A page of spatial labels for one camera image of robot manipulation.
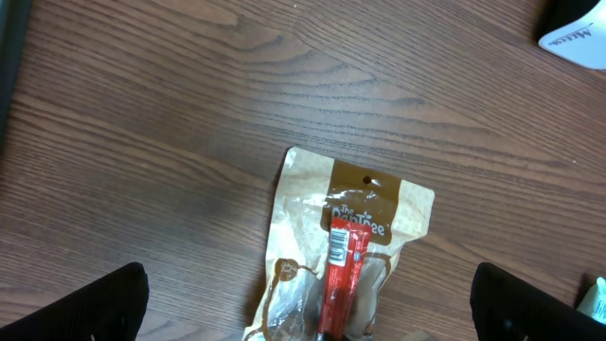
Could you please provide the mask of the beige snack pouch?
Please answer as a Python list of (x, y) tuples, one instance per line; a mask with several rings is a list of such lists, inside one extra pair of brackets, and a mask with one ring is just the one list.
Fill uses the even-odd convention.
[(429, 228), (435, 194), (390, 174), (291, 147), (278, 179), (265, 254), (266, 288), (245, 340), (315, 340), (329, 268), (346, 258), (349, 233), (371, 230), (344, 339), (369, 340), (379, 292), (407, 242)]

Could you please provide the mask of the teal wet wipes pack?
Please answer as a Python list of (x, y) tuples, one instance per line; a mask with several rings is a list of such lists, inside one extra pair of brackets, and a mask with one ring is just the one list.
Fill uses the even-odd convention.
[(606, 324), (606, 283), (599, 277), (580, 302), (577, 311), (590, 316), (600, 324)]

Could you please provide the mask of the red snack stick packet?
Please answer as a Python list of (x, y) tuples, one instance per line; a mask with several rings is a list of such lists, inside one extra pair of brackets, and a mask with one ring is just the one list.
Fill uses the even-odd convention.
[(318, 336), (322, 340), (341, 340), (353, 305), (371, 228), (341, 218), (330, 225), (330, 247)]

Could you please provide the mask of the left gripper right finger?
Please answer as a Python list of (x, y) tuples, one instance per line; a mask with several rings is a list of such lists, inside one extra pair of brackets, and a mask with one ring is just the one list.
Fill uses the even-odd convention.
[(479, 341), (605, 341), (603, 324), (489, 262), (476, 269), (470, 304)]

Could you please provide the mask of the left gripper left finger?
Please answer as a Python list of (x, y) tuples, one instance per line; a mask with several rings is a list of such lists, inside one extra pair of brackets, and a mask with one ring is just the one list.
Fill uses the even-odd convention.
[(148, 277), (128, 263), (1, 328), (1, 340), (134, 341), (149, 301)]

